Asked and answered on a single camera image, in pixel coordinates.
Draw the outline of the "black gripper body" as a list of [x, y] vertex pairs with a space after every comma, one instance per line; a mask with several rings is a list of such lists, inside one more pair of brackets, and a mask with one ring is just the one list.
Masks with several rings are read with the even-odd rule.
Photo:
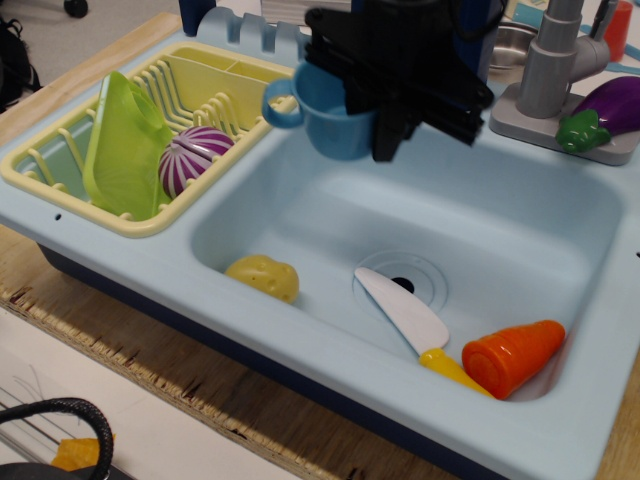
[[473, 37], [461, 31], [451, 1], [362, 2], [359, 11], [306, 12], [307, 61], [343, 82], [355, 75], [383, 84], [373, 142], [381, 106], [399, 102], [419, 110], [421, 124], [473, 144], [494, 95], [455, 51], [455, 35]]

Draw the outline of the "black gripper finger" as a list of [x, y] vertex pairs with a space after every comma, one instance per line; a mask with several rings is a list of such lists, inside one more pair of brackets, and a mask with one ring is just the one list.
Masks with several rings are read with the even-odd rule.
[[384, 99], [384, 86], [379, 80], [353, 75], [347, 77], [343, 85], [348, 115], [377, 110]]
[[374, 161], [391, 162], [401, 143], [410, 140], [421, 123], [422, 115], [416, 108], [399, 102], [383, 104], [374, 132]]

